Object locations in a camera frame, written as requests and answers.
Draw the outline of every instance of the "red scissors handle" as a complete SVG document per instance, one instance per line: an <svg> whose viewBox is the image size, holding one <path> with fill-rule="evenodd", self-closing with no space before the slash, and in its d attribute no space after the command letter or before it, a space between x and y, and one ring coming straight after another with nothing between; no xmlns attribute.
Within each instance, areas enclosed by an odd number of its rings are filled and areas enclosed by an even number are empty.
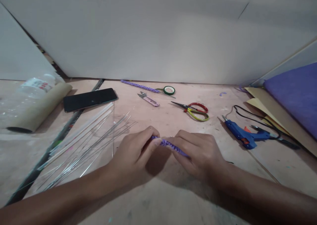
<svg viewBox="0 0 317 225"><path fill-rule="evenodd" d="M195 110L197 110L197 111L199 111L199 112L202 112L202 113L208 113L208 109L207 109L206 106L204 106L204 105L202 105L202 104L200 104L200 103L197 103L197 102L191 103L191 104L189 104L188 106L190 107L190 106L192 106L192 105L200 106L200 107L202 107L205 111L202 111L202 110L200 110L200 109L194 108Z"/></svg>

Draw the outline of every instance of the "thread snips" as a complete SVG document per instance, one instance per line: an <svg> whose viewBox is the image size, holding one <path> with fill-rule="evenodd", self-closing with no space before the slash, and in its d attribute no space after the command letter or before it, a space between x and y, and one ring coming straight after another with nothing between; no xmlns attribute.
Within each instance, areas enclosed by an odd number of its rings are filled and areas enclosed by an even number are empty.
<svg viewBox="0 0 317 225"><path fill-rule="evenodd" d="M144 92L141 92L142 95L138 94L143 100L146 100L151 105L158 107L159 103L157 103L155 100L152 100L150 97L148 97Z"/></svg>

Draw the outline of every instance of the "black cable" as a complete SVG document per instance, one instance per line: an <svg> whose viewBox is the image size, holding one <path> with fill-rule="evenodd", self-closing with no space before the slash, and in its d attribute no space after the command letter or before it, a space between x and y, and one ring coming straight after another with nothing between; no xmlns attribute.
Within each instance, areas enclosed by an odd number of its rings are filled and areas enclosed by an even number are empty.
<svg viewBox="0 0 317 225"><path fill-rule="evenodd" d="M267 118L264 118L264 117L262 117L262 116L260 116L260 115L253 114L253 113L251 113L250 111L247 111L246 109L244 109L244 108L242 108L241 106L238 106L238 105L234 105L233 107L235 108L235 112L236 112L238 115L240 115L241 117L244 117L244 118L253 120L253 121L255 121L255 122L259 123L259 124L262 124L262 125L264 125L264 126L270 128L270 129L275 130L275 131L278 133L278 136L277 136L276 138L270 138L271 140L276 140L276 139L280 138L281 135L284 135L284 136L286 136L286 137L292 139L294 142L296 142L297 145L303 146L297 139L295 139L295 138L292 137L291 135L288 135L288 134L284 133L283 131L279 130L279 129L278 129L274 124L272 124L272 122L269 121ZM246 116L240 114L240 113L238 112L237 107L240 108L240 109L242 109L243 111L249 113L249 114L252 114L252 115L254 115L254 116L256 116L256 117L265 119L267 122L269 122L269 124L270 124L271 126L270 126L270 125L267 125L267 124L265 124L265 123L259 122L259 121L255 120L255 119L248 118L248 117L246 117Z"/></svg>
<svg viewBox="0 0 317 225"><path fill-rule="evenodd" d="M282 131L279 130L279 129L278 129L274 124L272 124L272 122L269 121L268 119L266 119L266 118L264 118L264 117L262 117L262 116L260 116L260 115L253 114L252 112L247 111L246 109L242 108L241 106L234 105L233 107L234 107L234 109L235 109L235 112L236 112L238 115L240 115L241 117L250 119L250 120L252 120L252 121L255 121L255 122L259 123L259 124L262 124L262 125L264 125L264 126L266 126L266 127L268 127L268 128L271 128L271 129L275 130L275 131L278 133L278 135L277 135L276 138L275 138L275 137L270 137L270 138L269 138L270 140L277 140L277 139L279 139L279 138L281 137ZM270 124L271 126L269 126L269 125L267 125L267 124L265 124L265 123L262 123L262 122L260 122L260 121L257 121L257 120L255 120L255 119L251 119L251 118L249 118L249 117L247 117L247 116L244 116L244 115L240 114L240 113L238 112L237 107L240 108L240 109L242 109L243 111L249 113L249 114L252 114L252 115L254 115L254 116L256 116L256 117L259 117L259 118L261 118L261 119L265 119L267 122L269 122L269 124Z"/></svg>

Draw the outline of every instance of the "hand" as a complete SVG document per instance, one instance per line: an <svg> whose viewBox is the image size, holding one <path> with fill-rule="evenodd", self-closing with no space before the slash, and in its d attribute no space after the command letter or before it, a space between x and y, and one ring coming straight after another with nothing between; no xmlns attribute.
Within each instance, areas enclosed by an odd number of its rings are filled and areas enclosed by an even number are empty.
<svg viewBox="0 0 317 225"><path fill-rule="evenodd" d="M125 136L113 159L107 164L109 172L116 178L116 187L122 187L131 182L141 171L150 156L161 143L159 132L152 126L145 130Z"/></svg>
<svg viewBox="0 0 317 225"><path fill-rule="evenodd" d="M166 140L190 156L187 158L173 151L176 160L189 174L209 184L220 186L221 180L227 174L227 162L212 135L180 130L175 137Z"/></svg>

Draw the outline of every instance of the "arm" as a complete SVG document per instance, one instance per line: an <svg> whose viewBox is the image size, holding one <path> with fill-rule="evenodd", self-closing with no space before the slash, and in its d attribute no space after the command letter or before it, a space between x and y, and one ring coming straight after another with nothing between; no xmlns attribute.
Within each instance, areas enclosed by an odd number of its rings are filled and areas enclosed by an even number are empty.
<svg viewBox="0 0 317 225"><path fill-rule="evenodd" d="M317 199L252 175L227 163L212 135L179 131L169 142L191 159L173 152L193 176L291 224L316 224Z"/></svg>
<svg viewBox="0 0 317 225"><path fill-rule="evenodd" d="M131 182L145 167L161 139L153 127L129 134L104 167L61 186L0 209L2 224L58 224L92 201Z"/></svg>

